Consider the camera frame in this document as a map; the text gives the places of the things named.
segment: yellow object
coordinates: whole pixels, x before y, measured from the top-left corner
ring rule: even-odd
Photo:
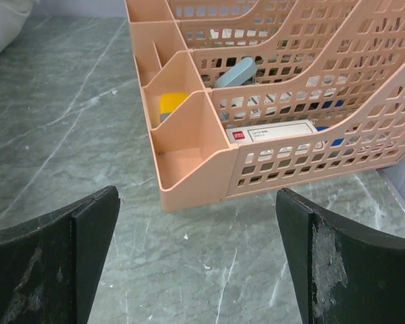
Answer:
[[[169,92],[161,95],[159,102],[159,111],[162,114],[172,113],[176,108],[186,100],[189,94],[186,92]]]

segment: white cloth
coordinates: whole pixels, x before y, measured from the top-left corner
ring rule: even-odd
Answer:
[[[0,52],[21,32],[34,2],[39,0],[0,0]]]

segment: red logo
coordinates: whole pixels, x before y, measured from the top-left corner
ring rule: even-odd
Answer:
[[[233,132],[232,136],[234,136],[234,140],[244,140],[243,132]]]

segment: marble countertop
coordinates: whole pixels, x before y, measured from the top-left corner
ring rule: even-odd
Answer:
[[[0,55],[0,229],[110,184],[124,204],[89,323],[300,323],[275,192],[161,210],[126,21],[32,18]],[[405,237],[376,171],[293,189]]]

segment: peach-colored plastic bin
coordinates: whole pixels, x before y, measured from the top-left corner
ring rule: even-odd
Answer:
[[[387,167],[405,155],[405,0],[126,5],[164,210]],[[256,61],[259,85],[212,89],[243,57]],[[161,123],[166,92],[190,96]],[[329,128],[240,145],[225,134],[298,119]]]

